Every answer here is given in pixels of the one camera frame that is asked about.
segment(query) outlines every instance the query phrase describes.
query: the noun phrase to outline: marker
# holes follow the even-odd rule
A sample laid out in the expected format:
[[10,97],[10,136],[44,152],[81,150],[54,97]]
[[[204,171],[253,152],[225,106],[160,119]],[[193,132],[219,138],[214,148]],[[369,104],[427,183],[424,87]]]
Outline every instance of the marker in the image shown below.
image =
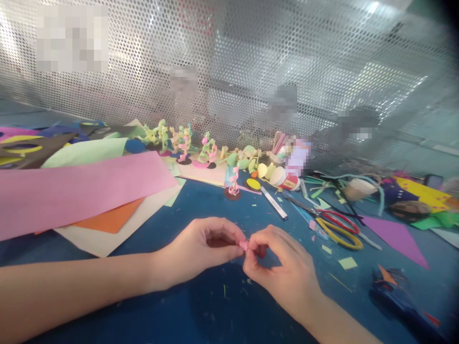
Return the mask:
[[261,187],[260,190],[262,191],[264,196],[268,199],[269,203],[273,205],[274,209],[277,211],[277,213],[279,213],[281,218],[283,220],[288,220],[288,216],[285,213],[285,211],[281,208],[279,204],[277,204],[277,202],[274,200],[274,198],[271,197],[271,195],[266,191],[266,189],[264,187]]

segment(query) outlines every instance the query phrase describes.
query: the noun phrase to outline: paper scrap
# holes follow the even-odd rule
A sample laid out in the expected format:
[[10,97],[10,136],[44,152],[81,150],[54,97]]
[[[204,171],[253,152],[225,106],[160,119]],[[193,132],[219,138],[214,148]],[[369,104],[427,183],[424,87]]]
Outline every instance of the paper scrap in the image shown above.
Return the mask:
[[348,257],[348,258],[344,258],[344,259],[338,260],[338,263],[341,264],[341,266],[345,270],[353,269],[353,268],[356,268],[358,266],[357,263],[355,262],[354,258],[352,258],[352,257]]
[[331,254],[331,249],[329,249],[327,246],[322,245],[322,249],[327,252],[328,254]]
[[[199,154],[192,154],[190,159],[196,161],[198,157]],[[178,169],[182,177],[195,179],[212,185],[224,186],[227,163],[226,161],[217,163],[217,167],[214,169],[198,169],[194,167],[193,164],[179,164]]]
[[127,138],[77,142],[54,153],[42,168],[77,166],[118,158],[123,155]]
[[78,221],[72,224],[73,226],[83,227],[88,229],[99,230],[106,233],[118,233],[124,226],[127,220],[132,216],[135,210],[143,202],[144,198],[129,202],[118,208],[109,210],[89,219]]
[[322,198],[318,198],[319,202],[320,202],[320,206],[322,209],[328,209],[328,208],[331,208],[331,205],[329,205],[327,202],[325,202]]
[[455,248],[459,248],[459,234],[458,233],[453,233],[453,232],[449,232],[449,231],[438,229],[438,228],[431,228],[431,230],[435,234],[441,236],[444,240],[449,242]]
[[[185,185],[186,179],[175,177],[175,180],[177,181],[177,183],[178,183],[180,186]],[[180,191],[177,192],[173,197],[171,197],[164,205],[165,205],[165,206],[168,206],[168,207],[173,206],[173,205],[174,205],[174,202],[175,202],[175,200],[177,199],[177,196],[178,196],[179,193],[180,193]]]
[[0,240],[66,226],[176,185],[154,151],[81,166],[0,170]]
[[309,229],[316,230],[316,222],[314,220],[309,221]]
[[97,257],[107,257],[143,225],[145,221],[156,213],[168,199],[173,197],[177,192],[180,192],[181,188],[180,185],[176,185],[146,197],[134,214],[132,214],[129,220],[116,234],[104,233],[76,226],[56,228],[55,231],[79,249]]
[[239,246],[244,249],[244,252],[247,252],[247,249],[249,248],[249,242],[247,240],[241,241]]
[[390,247],[429,269],[424,255],[405,225],[368,216],[362,216],[362,221]]

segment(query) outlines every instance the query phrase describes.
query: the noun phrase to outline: perforated metal sheet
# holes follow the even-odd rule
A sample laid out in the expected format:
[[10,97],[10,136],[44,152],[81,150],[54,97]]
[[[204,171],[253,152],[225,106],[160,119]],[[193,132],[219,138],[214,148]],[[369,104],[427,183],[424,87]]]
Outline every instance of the perforated metal sheet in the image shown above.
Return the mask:
[[[38,71],[38,5],[106,6],[108,71]],[[209,130],[230,148],[268,149],[276,130],[311,136],[311,167],[327,172],[358,158],[401,168],[433,153],[440,165],[416,169],[459,171],[409,139],[459,148],[453,131],[442,135],[445,121],[459,127],[451,36],[376,1],[2,0],[0,24],[6,98],[112,123],[191,123],[197,142]],[[272,106],[278,98],[288,104]],[[376,114],[371,138],[332,145],[337,118],[359,116],[354,108]]]

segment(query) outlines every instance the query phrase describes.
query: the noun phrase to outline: purple paper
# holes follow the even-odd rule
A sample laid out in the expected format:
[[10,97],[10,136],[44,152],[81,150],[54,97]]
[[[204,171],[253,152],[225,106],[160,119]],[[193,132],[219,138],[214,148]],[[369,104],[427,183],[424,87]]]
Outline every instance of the purple paper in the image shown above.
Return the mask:
[[10,137],[17,135],[36,135],[38,130],[25,129],[25,128],[13,128],[13,127],[0,127],[0,142],[9,139]]
[[362,216],[362,218],[363,222],[390,247],[429,270],[424,255],[405,225],[367,216]]

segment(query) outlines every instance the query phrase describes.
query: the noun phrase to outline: pink paper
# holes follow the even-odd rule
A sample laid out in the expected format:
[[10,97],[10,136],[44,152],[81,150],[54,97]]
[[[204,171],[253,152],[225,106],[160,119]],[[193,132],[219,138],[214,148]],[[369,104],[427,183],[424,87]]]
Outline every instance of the pink paper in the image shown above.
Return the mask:
[[38,130],[32,129],[0,127],[0,133],[3,133],[3,135],[0,136],[0,142],[17,135],[36,135],[37,132]]
[[0,240],[66,226],[175,185],[155,151],[80,166],[0,170]]
[[241,241],[239,246],[244,249],[244,252],[247,252],[247,249],[249,248],[249,242],[247,240]]
[[363,222],[390,247],[429,270],[429,265],[424,255],[405,225],[373,217],[362,217]]

